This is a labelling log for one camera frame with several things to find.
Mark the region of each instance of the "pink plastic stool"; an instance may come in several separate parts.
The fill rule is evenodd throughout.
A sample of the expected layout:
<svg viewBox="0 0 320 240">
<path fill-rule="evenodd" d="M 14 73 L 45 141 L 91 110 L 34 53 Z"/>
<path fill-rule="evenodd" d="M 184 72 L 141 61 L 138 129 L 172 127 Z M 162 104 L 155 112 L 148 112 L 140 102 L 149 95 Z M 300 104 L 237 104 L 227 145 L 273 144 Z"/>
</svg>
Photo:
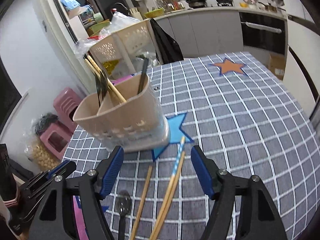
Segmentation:
<svg viewBox="0 0 320 240">
<path fill-rule="evenodd" d="M 73 114 L 81 103 L 81 98 L 69 87 L 66 87 L 53 101 L 53 107 L 56 109 L 59 119 L 73 133 L 77 123 L 73 122 Z"/>
<path fill-rule="evenodd" d="M 40 140 L 44 143 L 49 151 L 51 151 L 59 160 L 62 160 L 71 140 L 72 133 L 63 125 L 52 123 L 48 129 L 40 136 Z"/>
</svg>

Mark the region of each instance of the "cardboard box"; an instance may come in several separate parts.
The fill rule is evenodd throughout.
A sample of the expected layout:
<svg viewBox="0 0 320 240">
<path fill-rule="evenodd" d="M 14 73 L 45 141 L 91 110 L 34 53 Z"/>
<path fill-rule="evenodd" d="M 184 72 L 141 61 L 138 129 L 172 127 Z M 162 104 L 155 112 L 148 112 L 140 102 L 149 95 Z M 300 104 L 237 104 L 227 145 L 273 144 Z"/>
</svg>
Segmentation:
<svg viewBox="0 0 320 240">
<path fill-rule="evenodd" d="M 270 55 L 268 69 L 280 80 L 283 80 L 285 70 L 285 57 L 282 55 Z"/>
</svg>

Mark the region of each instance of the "spoon handle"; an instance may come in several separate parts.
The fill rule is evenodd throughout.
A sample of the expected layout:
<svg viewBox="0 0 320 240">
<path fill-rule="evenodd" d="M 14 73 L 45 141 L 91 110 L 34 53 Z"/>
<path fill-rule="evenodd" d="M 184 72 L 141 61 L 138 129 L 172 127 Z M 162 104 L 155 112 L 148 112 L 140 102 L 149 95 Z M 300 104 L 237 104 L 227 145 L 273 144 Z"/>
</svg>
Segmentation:
<svg viewBox="0 0 320 240">
<path fill-rule="evenodd" d="M 125 216 L 121 216 L 119 220 L 118 240 L 124 240 L 125 232 Z"/>
</svg>

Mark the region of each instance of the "oven handle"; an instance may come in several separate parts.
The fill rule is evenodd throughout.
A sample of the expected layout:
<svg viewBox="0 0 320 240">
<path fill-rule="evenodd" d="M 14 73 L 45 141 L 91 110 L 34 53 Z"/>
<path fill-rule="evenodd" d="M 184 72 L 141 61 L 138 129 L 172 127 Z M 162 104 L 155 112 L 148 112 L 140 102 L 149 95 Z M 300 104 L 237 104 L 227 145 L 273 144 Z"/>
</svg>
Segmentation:
<svg viewBox="0 0 320 240">
<path fill-rule="evenodd" d="M 253 28 L 257 30 L 263 30 L 263 31 L 268 31 L 268 32 L 278 33 L 278 34 L 282 33 L 282 30 L 278 28 L 273 28 L 273 27 L 256 24 L 256 23 L 249 23 L 249 22 L 241 22 L 241 23 L 247 25 L 249 28 Z"/>
</svg>

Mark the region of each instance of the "gray plaid tablecloth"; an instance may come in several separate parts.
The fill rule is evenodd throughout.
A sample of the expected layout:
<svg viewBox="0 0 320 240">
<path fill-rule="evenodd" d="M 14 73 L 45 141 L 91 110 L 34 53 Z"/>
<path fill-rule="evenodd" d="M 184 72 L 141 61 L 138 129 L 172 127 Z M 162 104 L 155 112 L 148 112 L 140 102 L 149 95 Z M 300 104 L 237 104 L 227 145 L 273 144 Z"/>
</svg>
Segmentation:
<svg viewBox="0 0 320 240">
<path fill-rule="evenodd" d="M 245 63 L 247 75 L 229 72 L 220 76 L 211 63 L 229 58 Z M 320 154 L 314 129 L 296 99 L 265 66 L 249 53 L 228 53 L 155 67 L 148 70 L 166 116 L 188 112 L 183 130 L 195 143 L 186 144 L 182 176 L 159 239 L 199 239 L 213 206 L 203 194 L 190 160 L 193 145 L 233 175 L 263 179 L 281 214 L 288 239 L 310 222 L 319 204 Z M 177 154 L 170 145 L 156 160 L 142 212 L 137 239 L 148 239 L 160 210 Z M 64 158 L 77 163 L 73 176 L 96 167 L 108 152 L 78 127 Z M 125 154 L 113 193 L 102 202 L 105 217 L 117 239 L 119 214 L 116 194 L 126 189 L 132 196 L 126 220 L 130 235 L 151 151 Z M 240 210 L 237 197 L 227 239 L 234 239 Z"/>
</svg>

